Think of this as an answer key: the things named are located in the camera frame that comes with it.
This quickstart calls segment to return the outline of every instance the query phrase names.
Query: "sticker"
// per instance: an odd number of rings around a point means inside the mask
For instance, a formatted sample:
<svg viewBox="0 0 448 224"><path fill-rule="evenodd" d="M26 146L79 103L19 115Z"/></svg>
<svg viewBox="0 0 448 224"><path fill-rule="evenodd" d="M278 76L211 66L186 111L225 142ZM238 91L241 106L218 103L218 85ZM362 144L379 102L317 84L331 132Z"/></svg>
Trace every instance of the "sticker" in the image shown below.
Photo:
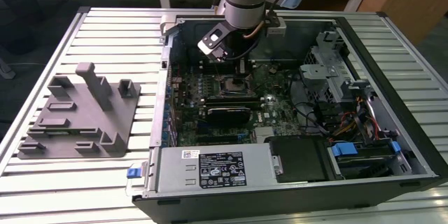
<svg viewBox="0 0 448 224"><path fill-rule="evenodd" d="M245 186L242 152L199 154L198 172L202 189Z"/></svg>
<svg viewBox="0 0 448 224"><path fill-rule="evenodd" d="M181 152L181 158L198 158L198 150L182 150Z"/></svg>

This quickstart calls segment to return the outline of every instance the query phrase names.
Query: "metal bracket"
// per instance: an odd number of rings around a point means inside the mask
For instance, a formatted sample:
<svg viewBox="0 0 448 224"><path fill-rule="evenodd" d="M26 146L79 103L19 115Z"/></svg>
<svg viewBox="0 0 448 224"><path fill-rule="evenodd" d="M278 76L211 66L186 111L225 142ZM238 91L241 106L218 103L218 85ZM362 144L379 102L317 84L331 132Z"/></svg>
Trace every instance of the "metal bracket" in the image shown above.
<svg viewBox="0 0 448 224"><path fill-rule="evenodd" d="M337 72L331 68L326 68L319 64L309 64L301 65L299 70L302 72L302 76L310 80L321 80L326 79L326 77L335 77Z"/></svg>
<svg viewBox="0 0 448 224"><path fill-rule="evenodd" d="M275 175L282 174L282 166L281 166L279 156L271 156L271 165L273 165L274 174Z"/></svg>
<svg viewBox="0 0 448 224"><path fill-rule="evenodd" d="M355 80L355 81L343 81L341 85L341 91L342 91L342 98L349 99L351 98L351 91L354 90L362 90L366 87L370 86L370 83L367 80Z"/></svg>

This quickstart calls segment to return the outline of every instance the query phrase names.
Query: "floor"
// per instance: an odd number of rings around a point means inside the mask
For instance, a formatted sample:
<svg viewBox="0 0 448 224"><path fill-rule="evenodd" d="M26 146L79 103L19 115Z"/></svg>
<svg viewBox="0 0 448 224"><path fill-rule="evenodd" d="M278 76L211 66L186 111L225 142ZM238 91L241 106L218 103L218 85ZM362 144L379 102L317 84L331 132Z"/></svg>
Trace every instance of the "floor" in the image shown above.
<svg viewBox="0 0 448 224"><path fill-rule="evenodd" d="M7 121L15 117L29 91L51 56L66 27L79 6L95 7L153 7L159 6L158 0L37 0L45 20L29 25L35 48L22 55L10 54L0 46L2 60L10 64L15 72L11 80L0 79L0 139L5 135ZM171 0L173 8L209 8L211 0ZM0 20L5 20L5 10L0 5ZM448 18L443 18L426 39L417 46L421 54L448 81Z"/></svg>

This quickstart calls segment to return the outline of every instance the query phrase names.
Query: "red cable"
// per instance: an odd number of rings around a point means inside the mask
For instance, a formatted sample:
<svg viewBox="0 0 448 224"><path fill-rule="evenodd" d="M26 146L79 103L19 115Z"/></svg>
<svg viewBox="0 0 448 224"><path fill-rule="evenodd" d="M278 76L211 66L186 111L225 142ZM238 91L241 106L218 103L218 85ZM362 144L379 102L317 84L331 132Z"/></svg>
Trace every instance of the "red cable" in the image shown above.
<svg viewBox="0 0 448 224"><path fill-rule="evenodd" d="M370 118L367 116L366 116L366 118L370 119L373 124L374 124L374 137L375 137L375 139L379 139L379 137L378 137L378 125L377 125L378 123L375 122L375 120L373 118Z"/></svg>
<svg viewBox="0 0 448 224"><path fill-rule="evenodd" d="M343 125L343 119L345 119L346 115L349 115L349 114L355 114L355 113L354 112L346 112L346 113L343 113L343 115L341 117L341 125L339 125L339 127L342 127L342 125Z"/></svg>

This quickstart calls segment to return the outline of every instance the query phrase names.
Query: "green circuit board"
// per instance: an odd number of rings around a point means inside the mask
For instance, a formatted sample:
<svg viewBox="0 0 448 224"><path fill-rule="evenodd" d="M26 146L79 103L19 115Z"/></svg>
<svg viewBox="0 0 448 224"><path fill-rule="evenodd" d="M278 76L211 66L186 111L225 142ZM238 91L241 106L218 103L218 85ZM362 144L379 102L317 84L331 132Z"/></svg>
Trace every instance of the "green circuit board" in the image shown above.
<svg viewBox="0 0 448 224"><path fill-rule="evenodd" d="M261 106L250 111L250 117L238 127L211 127L206 125L197 105L201 97L219 97L219 82L226 76L187 74L183 84L187 92L178 87L175 99L177 146L201 145L198 137L237 136L238 143L255 143L253 130L255 127L270 126L274 135L299 135L297 116L289 102L287 86L290 74L287 70L275 70L270 63L255 67L245 78L247 93L261 100Z"/></svg>

